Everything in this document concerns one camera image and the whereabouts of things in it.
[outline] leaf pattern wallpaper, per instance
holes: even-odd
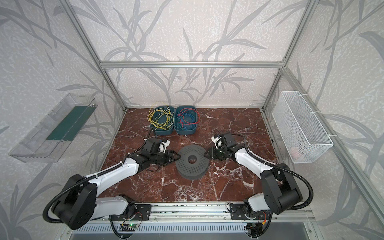
[[[70,2],[102,61],[281,61],[307,5],[307,0]],[[162,101],[258,107],[277,69],[121,68],[108,73],[127,106]]]
[[[124,115],[57,1],[0,1],[0,238],[54,239],[46,203],[67,179],[97,171]],[[57,163],[8,155],[68,93],[98,104]]]
[[[288,63],[372,184],[383,196],[384,1],[323,1]],[[312,183],[311,204],[326,239],[384,239],[384,230],[332,150],[312,164],[293,165],[271,113],[266,114],[284,161]]]

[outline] green strip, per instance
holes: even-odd
[[[73,141],[95,109],[96,107],[75,106],[46,139]]]

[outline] robotic arm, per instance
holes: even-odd
[[[135,175],[151,164],[166,166],[180,158],[173,150],[167,150],[169,140],[149,137],[135,152],[118,164],[85,177],[76,174],[67,181],[62,192],[54,197],[43,211],[43,218],[50,223],[64,222],[75,230],[89,220],[107,215],[122,215],[130,218],[135,212],[135,201],[127,196],[98,198],[103,191],[121,180]],[[49,208],[59,218],[48,216]]]
[[[234,135],[243,137],[244,145],[237,144]],[[214,135],[211,140],[215,146],[207,150],[205,153],[207,158],[217,160],[231,158],[251,170],[262,181],[263,193],[244,200],[243,211],[248,218],[254,218],[261,210],[271,210],[275,214],[280,214],[285,210],[301,209],[312,201],[313,190],[306,179],[290,171],[284,163],[268,162],[254,154],[247,148],[245,136],[227,132]],[[302,201],[303,196],[293,176],[303,181],[310,192],[308,199],[297,206],[294,205]]]

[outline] black mounting plate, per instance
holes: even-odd
[[[244,204],[228,204],[229,211],[231,213],[231,220],[249,220],[245,216],[244,210],[243,210]],[[265,218],[268,220],[268,214],[265,212],[266,215],[262,211],[258,212],[257,217],[254,220],[265,220]]]
[[[137,210],[142,214],[142,219],[141,215],[139,213],[136,214],[136,216],[131,219],[131,221],[148,221],[149,220],[149,215],[151,214],[151,204],[136,204]],[[121,215],[112,215],[112,220],[113,221],[123,221],[124,219],[121,217]]]

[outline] red-brown marble floor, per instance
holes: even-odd
[[[168,149],[197,144],[205,149],[213,144],[211,136],[228,131],[247,136],[248,147],[266,160],[276,162],[271,140],[258,108],[199,108],[201,122],[193,135],[162,136],[170,140]],[[149,130],[148,109],[128,109],[109,150],[103,169],[110,167],[137,149]],[[262,192],[261,180],[238,163],[212,160],[199,180],[187,180],[177,172],[175,163],[156,172],[142,171],[105,190],[101,197],[125,194],[137,202],[242,201]]]

